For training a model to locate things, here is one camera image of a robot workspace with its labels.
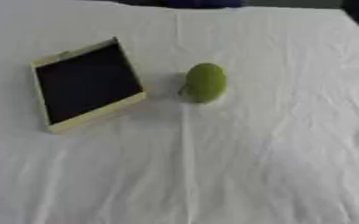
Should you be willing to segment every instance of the table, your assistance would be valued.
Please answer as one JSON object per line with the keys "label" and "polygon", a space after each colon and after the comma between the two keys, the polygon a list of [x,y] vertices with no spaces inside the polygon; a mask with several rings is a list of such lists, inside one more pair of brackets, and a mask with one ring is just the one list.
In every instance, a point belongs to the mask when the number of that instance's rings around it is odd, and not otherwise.
{"label": "table", "polygon": [[[150,93],[47,133],[28,63],[119,37]],[[229,91],[176,92],[200,62]],[[359,223],[359,28],[339,10],[0,0],[0,223]]]}

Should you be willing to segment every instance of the white tablecloth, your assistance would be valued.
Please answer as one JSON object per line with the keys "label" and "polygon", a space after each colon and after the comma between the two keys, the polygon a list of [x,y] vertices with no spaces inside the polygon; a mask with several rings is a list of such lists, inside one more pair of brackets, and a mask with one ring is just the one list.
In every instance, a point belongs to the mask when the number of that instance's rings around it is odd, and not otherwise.
{"label": "white tablecloth", "polygon": [[[150,99],[45,131],[28,63],[119,37]],[[208,105],[176,96],[226,68]],[[338,10],[0,0],[0,224],[359,223],[359,28]]]}

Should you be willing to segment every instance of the white cloth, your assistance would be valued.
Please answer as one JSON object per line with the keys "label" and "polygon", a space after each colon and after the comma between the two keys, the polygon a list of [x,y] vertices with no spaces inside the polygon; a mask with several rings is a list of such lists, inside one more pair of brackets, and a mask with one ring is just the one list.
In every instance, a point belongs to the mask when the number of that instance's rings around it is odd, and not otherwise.
{"label": "white cloth", "polygon": [[[150,99],[64,135],[28,63],[119,37]],[[176,96],[200,62],[208,105]],[[359,28],[338,10],[0,0],[0,224],[359,223]]]}

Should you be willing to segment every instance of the tennis ball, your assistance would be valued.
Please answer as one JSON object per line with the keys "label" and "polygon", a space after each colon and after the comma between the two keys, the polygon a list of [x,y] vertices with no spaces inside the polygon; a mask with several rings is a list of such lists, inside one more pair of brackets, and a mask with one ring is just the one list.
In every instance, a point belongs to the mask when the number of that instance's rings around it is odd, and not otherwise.
{"label": "tennis ball", "polygon": [[226,90],[226,75],[223,69],[212,63],[194,66],[186,77],[183,91],[195,102],[211,102]]}

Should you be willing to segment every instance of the black square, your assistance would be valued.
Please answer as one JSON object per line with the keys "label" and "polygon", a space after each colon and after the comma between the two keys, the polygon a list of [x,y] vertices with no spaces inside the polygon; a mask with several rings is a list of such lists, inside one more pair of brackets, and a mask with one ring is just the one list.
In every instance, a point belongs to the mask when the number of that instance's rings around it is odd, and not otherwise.
{"label": "black square", "polygon": [[50,125],[143,92],[117,43],[36,71]]}

